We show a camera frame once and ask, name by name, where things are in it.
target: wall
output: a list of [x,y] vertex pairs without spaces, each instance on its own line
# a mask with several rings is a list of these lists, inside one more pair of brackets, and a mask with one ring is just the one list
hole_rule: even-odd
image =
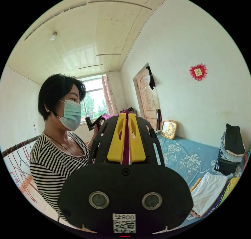
[[[36,127],[37,135],[44,129],[43,118],[37,110],[38,93],[40,85],[27,79],[6,66],[0,80],[0,149],[4,151],[15,144],[32,138],[35,135],[33,123]],[[23,149],[18,150],[20,157],[26,162],[26,156]],[[14,152],[15,159],[20,163],[17,152]],[[13,155],[10,155],[11,162],[16,166]],[[8,157],[4,158],[9,172],[15,173],[19,177],[19,186],[24,181],[18,170],[13,168]],[[30,169],[21,162],[21,169],[30,174]]]
[[[128,106],[121,82],[120,71],[109,73],[108,76],[118,111],[120,112],[121,110],[127,109]],[[89,142],[93,136],[93,131],[89,131],[86,123],[81,124],[75,133],[80,136],[84,142]]]
[[[139,111],[133,78],[149,63],[163,119],[177,135],[219,147],[226,123],[240,126],[251,147],[251,78],[238,47],[204,10],[188,0],[167,0],[149,18],[121,68],[128,106]],[[191,66],[208,75],[196,81]]]

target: short black hair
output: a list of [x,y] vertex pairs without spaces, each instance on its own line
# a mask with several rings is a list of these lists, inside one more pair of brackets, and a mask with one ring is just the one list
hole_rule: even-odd
[[38,95],[38,112],[44,121],[46,121],[50,115],[44,105],[50,112],[57,115],[55,111],[58,101],[71,91],[74,84],[79,90],[80,101],[82,101],[86,95],[86,88],[84,83],[77,80],[76,77],[54,74],[46,79]]

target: clock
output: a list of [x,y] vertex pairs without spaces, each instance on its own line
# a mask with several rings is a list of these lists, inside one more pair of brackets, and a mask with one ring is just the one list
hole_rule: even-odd
[[176,135],[177,122],[171,120],[164,120],[162,123],[160,134],[167,138],[173,140]]

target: label sticker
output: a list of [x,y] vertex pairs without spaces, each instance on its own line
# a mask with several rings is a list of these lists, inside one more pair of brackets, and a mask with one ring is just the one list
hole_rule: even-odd
[[112,214],[114,233],[136,233],[136,214]]

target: striped shirt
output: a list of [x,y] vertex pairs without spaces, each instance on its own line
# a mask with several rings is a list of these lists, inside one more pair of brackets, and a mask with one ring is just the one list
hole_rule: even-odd
[[87,165],[90,155],[89,148],[78,135],[72,132],[68,132],[68,134],[84,150],[83,156],[65,153],[44,133],[32,147],[30,155],[30,171],[38,192],[64,220],[66,219],[57,205],[61,188],[72,172]]

